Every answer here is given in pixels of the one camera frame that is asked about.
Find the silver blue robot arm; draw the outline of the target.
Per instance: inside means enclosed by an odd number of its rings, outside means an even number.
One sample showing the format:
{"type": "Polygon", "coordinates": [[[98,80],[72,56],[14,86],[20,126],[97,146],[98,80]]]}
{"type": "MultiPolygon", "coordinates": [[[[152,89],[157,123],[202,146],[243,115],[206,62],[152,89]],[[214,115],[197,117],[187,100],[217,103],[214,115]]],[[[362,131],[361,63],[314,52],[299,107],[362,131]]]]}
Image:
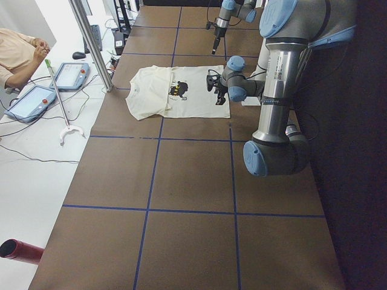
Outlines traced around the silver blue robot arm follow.
{"type": "Polygon", "coordinates": [[[215,39],[211,54],[215,55],[221,39],[226,35],[232,17],[238,18],[246,23],[252,23],[256,18],[256,10],[258,8],[264,8],[265,3],[266,1],[244,1],[243,4],[238,4],[234,0],[222,1],[218,17],[213,22],[207,20],[206,23],[207,30],[212,27],[215,29],[215,39]]]}
{"type": "Polygon", "coordinates": [[[310,53],[349,42],[356,28],[356,1],[262,1],[259,32],[263,37],[258,68],[264,80],[245,77],[245,60],[232,56],[220,74],[208,74],[207,88],[226,99],[258,98],[257,130],[245,143],[243,158],[255,176],[292,175],[309,161],[306,137],[289,113],[310,53]]]}

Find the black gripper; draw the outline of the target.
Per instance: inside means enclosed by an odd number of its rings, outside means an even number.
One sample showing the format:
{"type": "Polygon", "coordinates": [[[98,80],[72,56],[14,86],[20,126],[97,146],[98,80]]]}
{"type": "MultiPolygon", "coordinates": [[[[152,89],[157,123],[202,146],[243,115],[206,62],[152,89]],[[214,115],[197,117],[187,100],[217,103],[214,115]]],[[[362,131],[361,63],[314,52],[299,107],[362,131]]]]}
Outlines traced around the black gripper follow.
{"type": "Polygon", "coordinates": [[[226,33],[225,28],[219,27],[217,25],[215,25],[214,27],[215,27],[215,32],[214,32],[215,40],[214,40],[213,47],[212,47],[212,52],[211,52],[212,55],[215,55],[215,53],[218,49],[218,46],[220,44],[220,40],[221,40],[221,38],[223,38],[225,36],[225,33],[226,33]]]}
{"type": "Polygon", "coordinates": [[[217,94],[216,105],[221,106],[226,102],[224,97],[227,93],[227,87],[221,83],[222,75],[213,69],[209,69],[206,76],[207,90],[210,92],[215,88],[217,94]]]}

